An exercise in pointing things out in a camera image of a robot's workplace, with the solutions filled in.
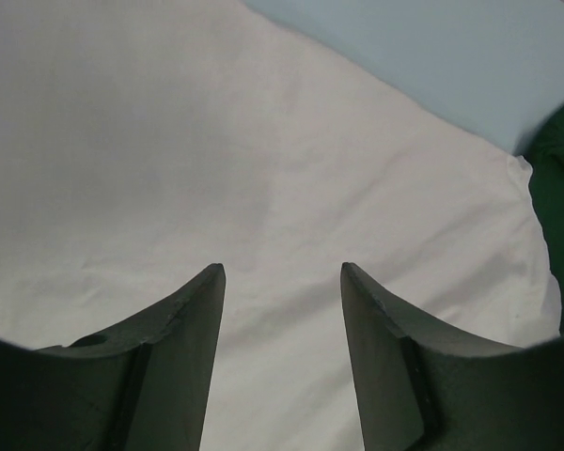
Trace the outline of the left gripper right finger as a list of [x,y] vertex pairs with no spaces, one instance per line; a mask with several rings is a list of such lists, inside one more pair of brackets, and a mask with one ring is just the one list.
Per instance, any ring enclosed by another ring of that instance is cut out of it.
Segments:
[[564,335],[517,348],[467,333],[353,263],[341,301],[368,450],[564,450]]

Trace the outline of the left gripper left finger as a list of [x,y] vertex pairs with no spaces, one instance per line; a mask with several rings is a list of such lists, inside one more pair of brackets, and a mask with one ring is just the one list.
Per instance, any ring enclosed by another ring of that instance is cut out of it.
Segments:
[[197,450],[225,289],[211,264],[67,347],[0,339],[0,450]]

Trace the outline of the white green raglan t-shirt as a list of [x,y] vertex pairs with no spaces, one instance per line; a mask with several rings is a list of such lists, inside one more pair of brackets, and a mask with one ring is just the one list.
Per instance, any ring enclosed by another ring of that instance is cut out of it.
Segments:
[[0,337],[66,345],[223,264],[205,450],[362,448],[345,261],[556,337],[531,174],[237,1],[0,1]]

